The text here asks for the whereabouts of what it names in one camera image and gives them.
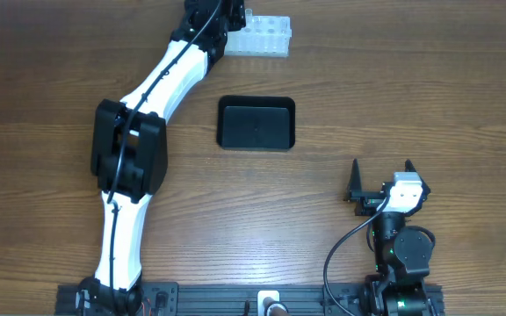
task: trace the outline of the black cable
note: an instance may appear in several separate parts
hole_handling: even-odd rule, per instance
[[[353,314],[352,312],[350,312],[348,309],[344,308],[341,304],[339,304],[339,302],[335,299],[335,296],[331,292],[331,289],[329,288],[329,281],[327,279],[327,270],[328,270],[328,267],[329,267],[329,262],[331,261],[331,257],[333,257],[333,254],[337,251],[337,249],[339,247],[341,247],[341,245],[346,240],[348,240],[353,234],[355,234],[358,231],[360,231],[361,229],[363,229],[366,225],[372,223],[372,221],[375,220],[382,213],[382,211],[384,211],[384,209],[386,208],[387,202],[389,200],[390,200],[390,197],[389,197],[389,195],[387,195],[386,199],[384,200],[384,203],[382,203],[382,205],[376,210],[376,212],[374,213],[374,215],[372,215],[365,222],[363,222],[362,224],[356,226],[350,232],[348,232],[345,236],[343,236],[343,238],[341,238],[335,244],[335,246],[333,246],[333,248],[331,249],[331,251],[329,251],[329,254],[327,255],[327,259],[325,259],[325,264],[323,264],[323,284],[325,285],[325,291],[327,291],[327,293],[329,294],[329,296],[331,297],[331,299],[333,300],[333,302],[337,305],[337,307],[339,307],[343,312],[345,312],[349,316],[356,316],[356,315]]]
[[[372,247],[372,243],[370,242],[370,231],[372,230],[372,225],[368,225],[368,229],[366,229],[366,245],[370,251],[374,252],[374,248]]]
[[[117,222],[117,219],[118,219],[118,216],[119,216],[120,209],[119,209],[119,206],[116,203],[116,201],[112,200],[112,197],[114,196],[114,192],[118,189],[119,179],[120,179],[120,171],[122,169],[122,162],[124,160],[124,152],[125,152],[126,147],[127,147],[128,134],[130,133],[130,125],[132,124],[132,121],[134,120],[134,117],[136,116],[136,113],[138,112],[138,110],[141,108],[141,106],[144,104],[144,102],[148,101],[148,96],[151,93],[151,91],[156,87],[156,85],[159,83],[160,80],[162,80],[162,78],[164,76],[166,76],[166,75],[169,74],[169,69],[171,69],[171,67],[173,67],[175,64],[177,64],[177,62],[179,61],[179,59],[181,59],[181,57],[183,57],[184,53],[186,53],[186,51],[189,50],[189,48],[191,47],[191,45],[194,44],[194,42],[197,40],[197,38],[200,36],[200,34],[202,34],[202,32],[210,25],[210,23],[212,22],[214,16],[220,10],[221,3],[222,3],[222,0],[220,0],[218,2],[218,4],[216,5],[216,9],[214,9],[214,11],[212,12],[212,15],[210,16],[210,18],[208,18],[208,20],[206,21],[206,23],[200,28],[200,30],[196,33],[196,35],[194,35],[194,37],[192,38],[192,40],[190,42],[188,42],[183,47],[183,49],[181,50],[181,52],[179,52],[179,54],[175,58],[173,58],[173,60],[162,70],[162,72],[159,73],[159,75],[157,76],[157,78],[149,86],[148,90],[146,90],[146,92],[141,95],[140,102],[138,102],[138,104],[130,112],[130,115],[128,116],[128,119],[126,120],[126,123],[124,125],[124,129],[122,130],[122,141],[120,142],[119,162],[118,162],[118,164],[116,166],[116,174],[114,175],[114,179],[112,181],[112,186],[111,186],[111,189],[109,190],[109,194],[108,194],[108,197],[106,199],[106,203],[107,204],[113,203],[113,205],[114,205],[114,207],[112,209],[112,213],[114,214],[114,216],[112,218],[111,249],[110,249],[110,253],[109,253],[109,285],[111,287],[112,303],[114,304],[113,312],[114,312],[115,315],[118,314],[118,311],[117,311],[117,306],[116,306],[116,302],[115,302],[115,299],[114,299],[114,285],[113,285],[113,278],[114,278],[114,273],[113,273],[113,271],[114,271],[114,263],[113,263],[113,261],[114,261],[114,257],[113,257],[114,256],[114,234],[116,232],[116,222]]]
[[[435,248],[435,244],[437,243],[437,239],[435,238],[435,234],[432,233],[432,231],[428,230],[427,228],[423,228],[421,226],[405,226],[405,228],[413,229],[416,231],[419,231],[421,233],[424,233],[429,237],[430,242],[432,243],[432,248]]]

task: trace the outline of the white connector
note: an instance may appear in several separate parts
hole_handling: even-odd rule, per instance
[[[245,27],[228,33],[225,55],[287,57],[292,37],[289,17],[254,16],[245,10]]]

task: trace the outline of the white plastic part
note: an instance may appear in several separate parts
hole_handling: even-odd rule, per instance
[[[107,194],[102,192],[101,198],[105,205],[105,229],[103,230],[103,248],[101,261],[95,271],[95,278],[102,285],[110,286],[109,254],[111,251],[112,204],[107,204]],[[114,265],[113,286],[115,290],[131,289],[141,273],[140,243],[141,233],[146,218],[149,200],[152,196],[145,195],[138,204],[133,204],[130,197],[120,193],[114,194],[114,200],[119,205],[119,214],[114,234]]]
[[[254,16],[245,10],[245,27],[228,33],[225,55],[287,57],[292,29],[289,17]]]
[[[134,92],[123,97],[120,102],[126,104],[127,108],[133,109],[140,102],[141,95],[148,90],[159,73],[181,52],[186,44],[187,42],[183,40],[171,41],[165,56],[148,78]],[[191,45],[179,62],[171,67],[169,74],[164,76],[151,91],[148,101],[138,111],[145,114],[155,112],[160,118],[169,121],[171,114],[181,103],[184,95],[193,85],[204,78],[207,70],[208,54],[201,51],[198,46]]]
[[[423,182],[416,172],[394,172],[394,186],[384,212],[410,212],[419,204],[422,194]]]

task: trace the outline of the wood grain surface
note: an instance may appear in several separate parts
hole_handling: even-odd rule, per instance
[[[357,157],[377,190],[410,158],[432,188],[411,218],[437,236],[428,282],[448,314],[506,314],[506,0],[246,0],[288,15],[287,59],[225,57],[170,122],[148,210],[145,281],[321,284],[361,222],[343,201]],[[0,313],[51,313],[98,265],[94,111],[163,57],[183,0],[0,0]],[[287,153],[224,151],[217,101],[292,97]],[[364,234],[333,282],[373,273]]]

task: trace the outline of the wooden tabletop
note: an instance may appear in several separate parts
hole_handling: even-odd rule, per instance
[[[448,314],[506,314],[506,0],[246,0],[292,19],[289,58],[224,57],[168,127],[148,209],[145,281],[321,284],[363,218],[352,159],[377,190],[410,158],[432,188],[411,218],[437,236],[427,282]],[[183,0],[0,0],[0,313],[51,313],[98,265],[94,112],[163,57]],[[223,95],[289,96],[296,145],[222,150]],[[359,233],[332,282],[374,272]]]

